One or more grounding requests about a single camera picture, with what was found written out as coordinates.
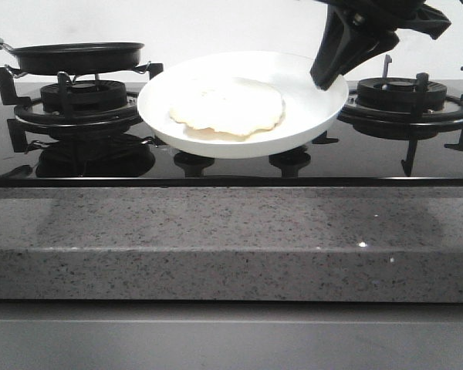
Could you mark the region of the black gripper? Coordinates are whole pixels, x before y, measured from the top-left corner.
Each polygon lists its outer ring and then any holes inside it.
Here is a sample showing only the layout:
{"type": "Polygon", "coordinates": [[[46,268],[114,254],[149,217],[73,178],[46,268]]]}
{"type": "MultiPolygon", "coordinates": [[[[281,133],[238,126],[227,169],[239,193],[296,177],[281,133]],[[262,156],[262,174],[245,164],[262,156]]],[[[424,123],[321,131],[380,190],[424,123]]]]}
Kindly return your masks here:
{"type": "Polygon", "coordinates": [[[310,69],[314,83],[324,90],[338,76],[393,49],[399,42],[397,29],[410,29],[437,39],[451,25],[441,11],[425,1],[327,3],[334,8],[328,8],[323,39],[310,69]]]}

